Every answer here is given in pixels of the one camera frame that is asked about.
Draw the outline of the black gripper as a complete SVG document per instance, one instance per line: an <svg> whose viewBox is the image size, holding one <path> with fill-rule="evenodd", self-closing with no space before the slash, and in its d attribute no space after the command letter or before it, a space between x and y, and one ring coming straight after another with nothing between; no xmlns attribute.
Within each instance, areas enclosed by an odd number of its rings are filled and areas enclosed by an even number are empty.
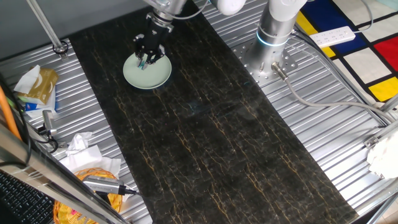
<svg viewBox="0 0 398 224"><path fill-rule="evenodd" d="M169 33L169 26L147 20L144 34L138 34L134 38L136 46L135 56L137 57L137 67L143 67L145 64L144 54L148 53L148 64L156 63L165 55L164 46L161 43Z"/></svg>

